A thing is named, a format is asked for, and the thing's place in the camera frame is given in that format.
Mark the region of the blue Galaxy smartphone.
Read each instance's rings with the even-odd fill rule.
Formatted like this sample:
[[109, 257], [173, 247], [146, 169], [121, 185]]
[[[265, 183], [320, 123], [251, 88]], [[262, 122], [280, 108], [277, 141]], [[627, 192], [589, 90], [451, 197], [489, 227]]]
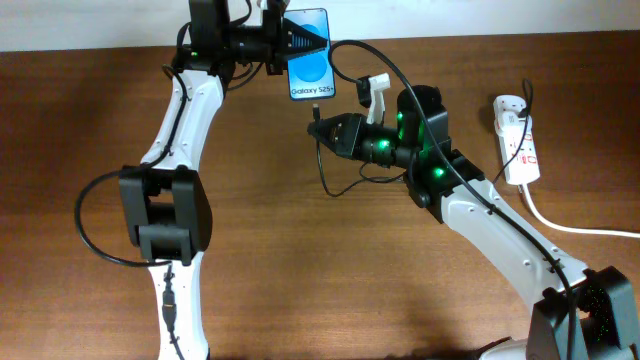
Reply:
[[[330, 41], [328, 13], [324, 8], [289, 10], [284, 17]], [[325, 99], [335, 96], [334, 72], [324, 50], [288, 62], [289, 94], [293, 101]]]

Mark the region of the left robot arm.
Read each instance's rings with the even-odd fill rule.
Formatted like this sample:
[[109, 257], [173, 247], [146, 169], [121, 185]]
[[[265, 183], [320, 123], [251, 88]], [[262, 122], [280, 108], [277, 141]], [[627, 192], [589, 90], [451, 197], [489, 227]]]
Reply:
[[284, 1], [267, 1], [262, 21], [229, 16], [225, 1], [189, 3], [167, 67], [173, 93], [154, 143], [119, 176], [127, 232], [151, 274], [162, 359], [207, 359], [200, 271], [212, 235], [212, 210], [199, 177], [209, 128], [237, 65], [260, 63], [280, 75], [287, 62], [319, 52], [327, 39], [285, 18]]

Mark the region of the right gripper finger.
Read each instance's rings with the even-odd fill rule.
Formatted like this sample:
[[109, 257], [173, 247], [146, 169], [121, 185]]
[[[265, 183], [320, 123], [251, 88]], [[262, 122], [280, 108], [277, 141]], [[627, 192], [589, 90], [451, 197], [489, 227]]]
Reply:
[[350, 120], [348, 113], [313, 121], [307, 127], [307, 133], [315, 138], [336, 138], [344, 132]]
[[353, 159], [355, 140], [351, 136], [321, 137], [319, 142], [336, 156]]

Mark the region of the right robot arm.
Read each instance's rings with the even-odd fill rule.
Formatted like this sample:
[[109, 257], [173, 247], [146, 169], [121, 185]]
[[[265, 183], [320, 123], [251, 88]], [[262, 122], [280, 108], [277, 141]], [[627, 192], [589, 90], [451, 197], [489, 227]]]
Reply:
[[397, 99], [397, 125], [366, 115], [313, 111], [307, 131], [339, 157], [404, 169], [414, 203], [471, 242], [508, 280], [531, 315], [528, 335], [506, 337], [463, 359], [636, 359], [639, 315], [631, 282], [600, 271], [546, 239], [505, 203], [483, 172], [451, 145], [438, 89]]

